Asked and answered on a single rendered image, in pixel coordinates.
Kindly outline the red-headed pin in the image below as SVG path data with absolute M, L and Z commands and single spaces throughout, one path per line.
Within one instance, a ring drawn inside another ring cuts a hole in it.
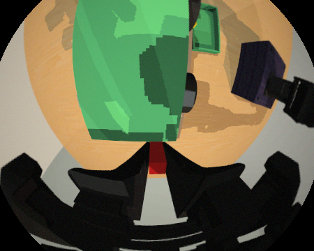
M 149 173 L 151 175 L 165 174 L 166 164 L 163 142 L 149 142 Z

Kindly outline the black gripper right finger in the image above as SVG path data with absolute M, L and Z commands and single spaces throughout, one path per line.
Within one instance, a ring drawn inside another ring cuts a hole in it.
M 205 189 L 241 176 L 244 164 L 223 165 L 223 167 L 200 167 L 195 162 L 163 142 L 166 159 L 166 178 L 177 218 L 185 218 L 187 211 L 199 199 Z

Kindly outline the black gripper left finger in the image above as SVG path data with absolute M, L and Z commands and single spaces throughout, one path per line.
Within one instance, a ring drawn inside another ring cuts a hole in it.
M 68 176 L 79 190 L 121 199 L 134 220 L 141 220 L 149 171 L 149 142 L 113 170 L 71 168 Z

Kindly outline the green trolley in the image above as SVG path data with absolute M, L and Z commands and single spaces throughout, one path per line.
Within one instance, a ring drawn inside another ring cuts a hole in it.
M 91 139 L 176 142 L 196 101 L 188 33 L 201 0 L 78 0 L 77 100 Z

